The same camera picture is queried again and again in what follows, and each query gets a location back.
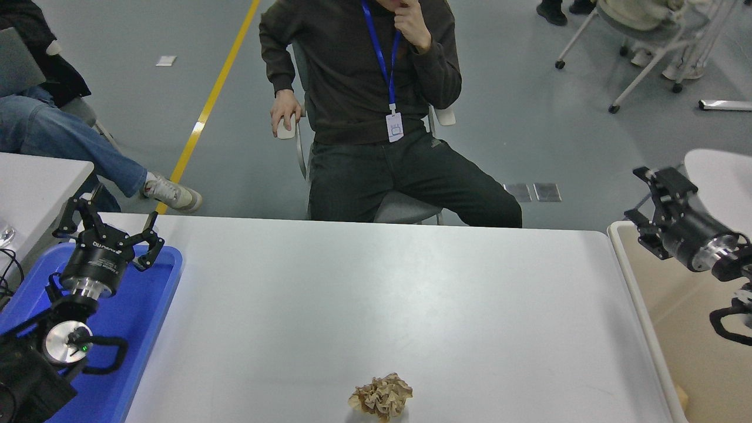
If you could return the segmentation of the person's left hand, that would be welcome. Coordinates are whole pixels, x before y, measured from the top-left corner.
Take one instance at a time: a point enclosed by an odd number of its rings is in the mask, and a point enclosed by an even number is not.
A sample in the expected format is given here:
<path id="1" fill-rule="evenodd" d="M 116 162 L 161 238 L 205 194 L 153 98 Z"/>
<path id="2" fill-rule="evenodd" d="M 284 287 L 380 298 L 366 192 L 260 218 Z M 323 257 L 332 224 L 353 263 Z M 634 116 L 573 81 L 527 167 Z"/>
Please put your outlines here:
<path id="1" fill-rule="evenodd" d="M 432 46 L 432 35 L 425 24 L 419 1 L 398 1 L 395 14 L 395 28 L 415 48 L 418 54 L 427 53 Z"/>

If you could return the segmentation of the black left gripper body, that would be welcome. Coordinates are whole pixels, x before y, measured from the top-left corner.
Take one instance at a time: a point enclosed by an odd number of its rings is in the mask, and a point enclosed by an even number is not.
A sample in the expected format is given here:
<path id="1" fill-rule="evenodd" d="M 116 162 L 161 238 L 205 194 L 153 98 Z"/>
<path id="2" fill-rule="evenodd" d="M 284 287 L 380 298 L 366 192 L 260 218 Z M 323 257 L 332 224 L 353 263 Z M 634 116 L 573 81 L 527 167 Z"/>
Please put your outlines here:
<path id="1" fill-rule="evenodd" d="M 106 227 L 105 238 L 96 230 L 87 229 L 79 233 L 77 246 L 60 276 L 60 284 L 67 291 L 79 281 L 89 280 L 104 284 L 106 291 L 116 291 L 128 262 L 135 256 L 133 247 L 121 246 L 129 237 L 117 228 Z"/>

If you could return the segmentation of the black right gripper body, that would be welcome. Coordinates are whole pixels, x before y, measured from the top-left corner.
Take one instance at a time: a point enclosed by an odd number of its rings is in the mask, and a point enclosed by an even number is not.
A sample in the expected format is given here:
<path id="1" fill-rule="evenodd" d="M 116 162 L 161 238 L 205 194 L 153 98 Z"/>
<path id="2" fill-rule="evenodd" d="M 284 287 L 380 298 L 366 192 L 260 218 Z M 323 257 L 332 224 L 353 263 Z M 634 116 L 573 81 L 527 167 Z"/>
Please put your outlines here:
<path id="1" fill-rule="evenodd" d="M 687 268 L 712 268 L 718 260 L 718 239 L 726 236 L 726 226 L 711 215 L 690 206 L 666 206 L 663 245 Z"/>

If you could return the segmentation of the person's right hand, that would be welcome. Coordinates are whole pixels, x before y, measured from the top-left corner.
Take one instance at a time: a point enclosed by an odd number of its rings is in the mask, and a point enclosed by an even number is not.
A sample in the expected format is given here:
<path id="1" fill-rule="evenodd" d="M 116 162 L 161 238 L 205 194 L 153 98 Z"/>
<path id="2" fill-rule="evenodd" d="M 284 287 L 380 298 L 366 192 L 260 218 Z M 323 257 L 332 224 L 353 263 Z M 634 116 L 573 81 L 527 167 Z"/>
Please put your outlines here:
<path id="1" fill-rule="evenodd" d="M 292 131 L 293 123 L 297 126 L 301 115 L 303 115 L 303 107 L 293 89 L 279 89 L 274 95 L 274 102 L 270 109 L 273 136 L 280 137 L 280 124 L 285 131 Z"/>

